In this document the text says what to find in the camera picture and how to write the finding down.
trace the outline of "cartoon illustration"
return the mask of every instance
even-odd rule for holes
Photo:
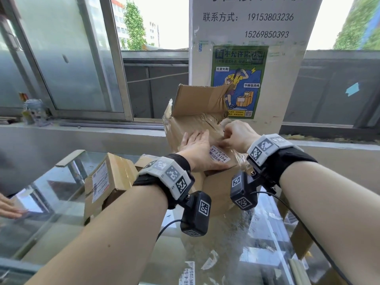
[[[253,118],[260,96],[268,46],[214,46],[211,85],[234,84],[225,102],[228,116]]]
[[[244,79],[248,79],[247,72],[244,69],[238,68],[238,69],[236,69],[234,74],[230,74],[224,79],[223,85],[233,83],[235,85],[235,88],[236,88],[238,83]],[[228,109],[229,110],[234,109],[237,106],[236,104],[235,105],[231,104],[231,95],[233,95],[234,93],[235,93],[235,90],[230,91],[230,94],[226,94],[226,97],[225,97],[225,100],[228,102]]]

